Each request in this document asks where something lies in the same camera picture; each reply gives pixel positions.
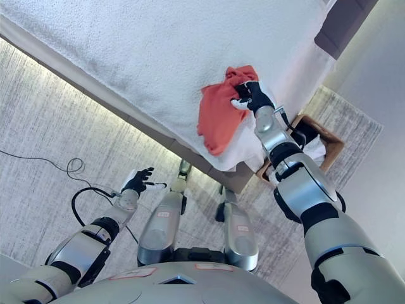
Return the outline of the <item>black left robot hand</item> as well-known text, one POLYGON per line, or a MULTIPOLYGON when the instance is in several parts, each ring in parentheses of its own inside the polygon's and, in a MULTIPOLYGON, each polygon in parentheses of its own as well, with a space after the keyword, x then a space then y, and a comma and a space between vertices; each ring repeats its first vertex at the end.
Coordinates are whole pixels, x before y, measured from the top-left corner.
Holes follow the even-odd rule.
POLYGON ((123 188, 121 189, 121 193, 126 190, 133 190, 138 195, 140 195, 144 191, 148 190, 161 190, 167 187, 167 184, 164 182, 151 182, 149 181, 150 176, 152 176, 154 171, 153 167, 145 168, 143 170, 136 171, 134 176, 129 179, 123 188))

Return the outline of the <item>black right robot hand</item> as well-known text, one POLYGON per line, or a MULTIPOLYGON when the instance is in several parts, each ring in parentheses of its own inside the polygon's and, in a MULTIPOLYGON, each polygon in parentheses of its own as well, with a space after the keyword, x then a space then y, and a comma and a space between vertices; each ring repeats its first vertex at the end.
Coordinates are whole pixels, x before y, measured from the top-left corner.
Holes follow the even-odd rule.
POLYGON ((250 110, 256 113, 262 107, 270 107, 273 110, 273 101, 261 90, 258 81, 247 81, 235 86, 238 98, 230 100, 231 105, 238 110, 250 110))

